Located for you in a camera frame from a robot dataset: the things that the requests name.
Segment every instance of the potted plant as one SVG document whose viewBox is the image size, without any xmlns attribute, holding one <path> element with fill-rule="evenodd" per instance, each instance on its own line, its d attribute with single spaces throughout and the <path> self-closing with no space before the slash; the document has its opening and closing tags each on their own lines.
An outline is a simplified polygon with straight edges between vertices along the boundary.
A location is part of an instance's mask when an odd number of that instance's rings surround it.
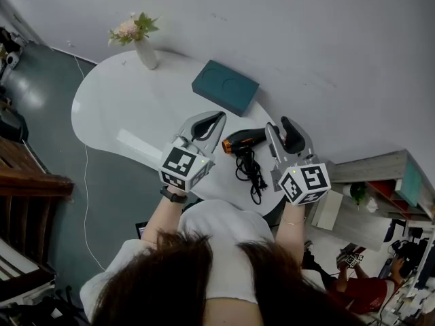
<svg viewBox="0 0 435 326">
<path fill-rule="evenodd" d="M 117 41 L 120 45 L 125 46 L 134 41 L 139 59 L 149 70 L 153 70 L 157 67 L 157 59 L 147 38 L 148 33 L 158 30 L 157 26 L 154 25 L 156 21 L 157 18 L 149 18 L 143 12 L 140 14 L 139 19 L 136 19 L 133 14 L 130 19 L 123 22 L 118 28 L 109 31 L 109 44 L 112 41 Z"/>
<path fill-rule="evenodd" d="M 351 197 L 359 209 L 360 204 L 366 197 L 366 189 L 367 186 L 364 182 L 352 183 L 343 187 L 343 194 Z"/>
</svg>

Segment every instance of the hair dryer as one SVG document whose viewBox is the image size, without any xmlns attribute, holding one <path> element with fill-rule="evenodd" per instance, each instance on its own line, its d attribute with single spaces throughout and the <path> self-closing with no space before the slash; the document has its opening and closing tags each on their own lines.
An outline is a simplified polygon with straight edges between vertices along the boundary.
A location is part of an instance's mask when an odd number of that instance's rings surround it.
<svg viewBox="0 0 435 326">
<path fill-rule="evenodd" d="M 232 133 L 222 141 L 222 147 L 225 153 L 243 153 L 248 147 L 253 147 L 258 143 L 266 140 L 264 128 L 244 129 Z"/>
</svg>

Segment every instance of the gray floor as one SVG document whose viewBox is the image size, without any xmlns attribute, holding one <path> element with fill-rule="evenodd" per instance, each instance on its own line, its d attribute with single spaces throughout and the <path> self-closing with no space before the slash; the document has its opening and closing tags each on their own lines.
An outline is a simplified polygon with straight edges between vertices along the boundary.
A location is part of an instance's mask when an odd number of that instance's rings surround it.
<svg viewBox="0 0 435 326">
<path fill-rule="evenodd" d="M 93 65 L 80 61 L 85 75 Z M 57 285 L 80 287 L 100 272 L 84 240 L 86 208 L 84 145 L 71 125 L 71 104 L 82 81 L 73 57 L 30 44 L 18 66 L 3 78 L 13 106 L 26 118 L 29 143 L 51 173 L 75 182 L 73 202 L 57 210 L 50 240 L 50 265 Z M 160 200 L 155 170 L 127 158 L 88 148 L 88 243 L 107 267 L 121 244 L 136 238 L 135 223 L 147 221 Z"/>
</svg>

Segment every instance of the dark brown hair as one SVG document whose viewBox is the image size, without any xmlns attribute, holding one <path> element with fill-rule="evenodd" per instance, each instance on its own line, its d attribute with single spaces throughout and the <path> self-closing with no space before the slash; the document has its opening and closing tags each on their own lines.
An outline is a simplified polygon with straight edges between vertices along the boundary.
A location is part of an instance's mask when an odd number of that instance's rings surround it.
<svg viewBox="0 0 435 326">
<path fill-rule="evenodd" d="M 302 278 L 292 256 L 272 242 L 244 242 L 265 325 L 363 325 Z M 160 233 L 102 290 L 92 325 L 202 325 L 213 254 L 208 237 Z"/>
</svg>

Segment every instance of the black power cord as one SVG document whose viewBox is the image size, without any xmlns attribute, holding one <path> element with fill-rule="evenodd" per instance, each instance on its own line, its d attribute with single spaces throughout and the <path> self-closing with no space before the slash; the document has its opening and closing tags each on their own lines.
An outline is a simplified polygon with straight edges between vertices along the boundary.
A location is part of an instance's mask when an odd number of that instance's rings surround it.
<svg viewBox="0 0 435 326">
<path fill-rule="evenodd" d="M 236 178 L 241 181 L 251 181 L 251 198 L 256 204 L 261 204 L 261 190 L 267 187 L 261 175 L 260 165 L 255 161 L 255 153 L 252 149 L 246 148 L 237 153 L 236 159 Z M 241 178 L 239 172 L 244 174 L 246 178 Z"/>
</svg>

